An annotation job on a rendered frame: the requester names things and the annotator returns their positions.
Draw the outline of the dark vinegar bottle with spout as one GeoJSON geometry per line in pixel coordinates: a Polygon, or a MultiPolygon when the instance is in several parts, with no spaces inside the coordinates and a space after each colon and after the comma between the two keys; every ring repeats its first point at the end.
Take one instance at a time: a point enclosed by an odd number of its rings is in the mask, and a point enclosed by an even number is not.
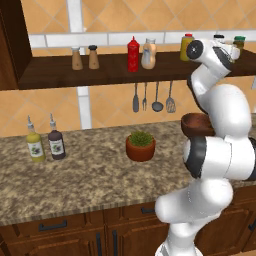
{"type": "Polygon", "coordinates": [[[61,160],[66,157],[65,145],[62,133],[57,130],[56,122],[53,115],[50,115],[51,132],[48,134],[48,141],[51,149],[52,158],[54,160],[61,160]]]}

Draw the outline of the brown wooden bowl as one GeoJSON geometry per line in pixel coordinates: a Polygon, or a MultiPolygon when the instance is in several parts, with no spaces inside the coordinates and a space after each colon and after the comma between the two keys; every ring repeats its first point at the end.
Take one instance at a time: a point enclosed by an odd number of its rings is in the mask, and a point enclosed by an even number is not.
{"type": "Polygon", "coordinates": [[[181,129],[187,137],[215,135],[209,116],[203,113],[187,113],[183,115],[181,129]]]}

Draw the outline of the pale mayonnaise bottle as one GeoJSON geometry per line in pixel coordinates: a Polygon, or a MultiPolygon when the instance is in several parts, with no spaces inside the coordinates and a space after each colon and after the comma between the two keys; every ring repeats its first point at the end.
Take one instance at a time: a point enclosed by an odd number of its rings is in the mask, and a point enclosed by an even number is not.
{"type": "Polygon", "coordinates": [[[141,65],[144,69],[153,69],[156,63],[157,47],[155,39],[147,38],[143,46],[141,65]]]}

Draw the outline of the grey hanging spoon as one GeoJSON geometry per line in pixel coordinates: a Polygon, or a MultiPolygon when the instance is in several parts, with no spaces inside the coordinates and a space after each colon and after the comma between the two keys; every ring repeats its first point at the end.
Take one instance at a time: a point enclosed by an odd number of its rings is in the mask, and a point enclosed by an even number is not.
{"type": "Polygon", "coordinates": [[[139,111],[139,98],[138,98],[137,89],[138,89],[138,83],[135,83],[135,92],[134,92],[133,103],[132,103],[133,112],[135,113],[139,111]]]}

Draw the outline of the grey hanging ladle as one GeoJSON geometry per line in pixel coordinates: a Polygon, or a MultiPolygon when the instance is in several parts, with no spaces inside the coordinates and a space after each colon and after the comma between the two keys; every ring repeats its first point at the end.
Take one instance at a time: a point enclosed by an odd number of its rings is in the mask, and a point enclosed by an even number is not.
{"type": "Polygon", "coordinates": [[[156,82],[156,96],[155,96],[155,101],[152,103],[152,109],[155,112],[160,112],[163,110],[163,104],[158,101],[158,87],[159,87],[159,82],[156,82]]]}

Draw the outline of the wooden drawer front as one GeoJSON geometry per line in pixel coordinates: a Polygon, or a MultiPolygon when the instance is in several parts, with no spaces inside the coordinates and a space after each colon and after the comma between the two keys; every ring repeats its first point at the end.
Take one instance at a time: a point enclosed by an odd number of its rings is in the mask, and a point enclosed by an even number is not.
{"type": "Polygon", "coordinates": [[[117,228],[134,229],[157,225],[160,221],[155,213],[142,214],[141,212],[141,207],[154,208],[154,206],[154,202],[147,202],[105,210],[105,228],[108,230],[117,228]]]}
{"type": "Polygon", "coordinates": [[[256,201],[256,186],[246,186],[234,190],[233,205],[256,201]]]}
{"type": "Polygon", "coordinates": [[[25,238],[38,237],[48,235],[51,233],[69,232],[76,229],[86,228],[98,228],[103,226],[103,212],[88,212],[69,216],[62,216],[57,218],[35,220],[31,222],[12,224],[8,226],[0,227],[0,235],[3,237],[6,243],[21,241],[25,238]],[[39,224],[50,226],[54,224],[60,224],[63,220],[67,220],[67,227],[56,230],[39,232],[39,224]]]}

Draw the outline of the wooden cupboard door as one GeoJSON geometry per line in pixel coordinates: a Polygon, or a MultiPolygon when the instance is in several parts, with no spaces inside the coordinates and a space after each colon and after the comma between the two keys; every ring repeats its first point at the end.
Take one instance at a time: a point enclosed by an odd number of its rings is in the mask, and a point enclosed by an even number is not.
{"type": "Polygon", "coordinates": [[[239,253],[252,231],[256,220],[256,201],[232,204],[216,220],[204,226],[195,239],[203,256],[229,256],[239,253]]]}
{"type": "MultiPolygon", "coordinates": [[[[118,256],[154,256],[157,248],[164,242],[169,225],[159,223],[145,228],[117,228],[118,256]]],[[[113,256],[112,231],[106,232],[108,256],[113,256]]]]}
{"type": "Polygon", "coordinates": [[[4,256],[98,256],[96,233],[100,233],[102,256],[107,256],[104,229],[79,229],[53,233],[6,243],[0,249],[4,256]]]}

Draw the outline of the tan shaker with black cap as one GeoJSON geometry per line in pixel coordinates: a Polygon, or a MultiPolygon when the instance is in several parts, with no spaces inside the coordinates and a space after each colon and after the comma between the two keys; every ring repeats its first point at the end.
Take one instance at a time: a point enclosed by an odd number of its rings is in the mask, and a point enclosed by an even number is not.
{"type": "Polygon", "coordinates": [[[88,47],[90,50],[89,53],[89,68],[90,69],[98,69],[99,68],[99,61],[98,61],[98,55],[97,55],[97,46],[96,45],[90,45],[88,47]]]}

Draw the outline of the grey hanging slotted spatula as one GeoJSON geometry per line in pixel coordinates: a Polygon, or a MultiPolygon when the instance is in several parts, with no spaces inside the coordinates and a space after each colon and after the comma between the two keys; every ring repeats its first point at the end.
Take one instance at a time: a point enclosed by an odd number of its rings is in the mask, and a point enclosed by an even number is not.
{"type": "Polygon", "coordinates": [[[170,81],[170,86],[169,86],[169,96],[166,100],[166,111],[168,113],[174,113],[176,111],[176,105],[174,99],[171,97],[171,91],[172,91],[172,84],[173,81],[170,81]]]}

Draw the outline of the yellow mustard bottle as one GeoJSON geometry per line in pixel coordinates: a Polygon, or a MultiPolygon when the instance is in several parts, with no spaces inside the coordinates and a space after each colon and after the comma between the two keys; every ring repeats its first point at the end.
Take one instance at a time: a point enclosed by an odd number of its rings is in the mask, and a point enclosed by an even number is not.
{"type": "Polygon", "coordinates": [[[181,40],[181,47],[180,47],[180,59],[182,61],[188,61],[189,58],[187,57],[187,47],[188,45],[194,40],[194,37],[191,33],[186,33],[181,40]]]}

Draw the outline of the jar with green lid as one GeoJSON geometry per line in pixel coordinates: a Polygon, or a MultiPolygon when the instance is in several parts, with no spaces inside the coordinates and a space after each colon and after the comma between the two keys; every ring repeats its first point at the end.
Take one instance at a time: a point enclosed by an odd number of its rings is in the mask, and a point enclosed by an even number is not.
{"type": "Polygon", "coordinates": [[[244,44],[245,44],[245,36],[235,36],[233,45],[238,48],[240,51],[243,51],[244,49],[244,44]]]}

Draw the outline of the green plant in terracotta pot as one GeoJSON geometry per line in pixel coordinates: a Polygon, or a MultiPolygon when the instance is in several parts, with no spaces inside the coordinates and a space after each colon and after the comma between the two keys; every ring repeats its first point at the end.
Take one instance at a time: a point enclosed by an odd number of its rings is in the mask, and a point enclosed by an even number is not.
{"type": "Polygon", "coordinates": [[[136,162],[145,162],[153,158],[156,141],[144,131],[134,131],[126,139],[126,154],[136,162]]]}

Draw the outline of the yellow oil bottle with spout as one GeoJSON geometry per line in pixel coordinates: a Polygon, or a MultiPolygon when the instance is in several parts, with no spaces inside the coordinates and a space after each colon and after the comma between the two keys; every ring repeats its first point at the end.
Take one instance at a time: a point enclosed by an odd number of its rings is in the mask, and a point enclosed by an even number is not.
{"type": "Polygon", "coordinates": [[[28,135],[26,136],[26,142],[29,148],[30,156],[33,162],[43,162],[46,159],[42,138],[34,129],[34,124],[31,119],[28,119],[27,123],[28,135]]]}

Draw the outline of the tan shaker with grey cap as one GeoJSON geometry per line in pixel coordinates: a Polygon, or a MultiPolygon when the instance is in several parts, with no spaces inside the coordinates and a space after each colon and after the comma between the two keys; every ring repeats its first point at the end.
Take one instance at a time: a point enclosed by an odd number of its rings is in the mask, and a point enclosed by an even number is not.
{"type": "Polygon", "coordinates": [[[80,56],[80,48],[73,47],[72,48],[72,69],[73,70],[82,70],[83,64],[80,56]]]}

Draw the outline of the grey hanging fork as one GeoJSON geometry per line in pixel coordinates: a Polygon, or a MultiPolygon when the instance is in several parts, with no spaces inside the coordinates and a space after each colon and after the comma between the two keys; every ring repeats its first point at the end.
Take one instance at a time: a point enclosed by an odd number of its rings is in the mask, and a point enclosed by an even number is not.
{"type": "Polygon", "coordinates": [[[142,100],[143,111],[147,109],[147,82],[144,83],[144,98],[142,100]]]}

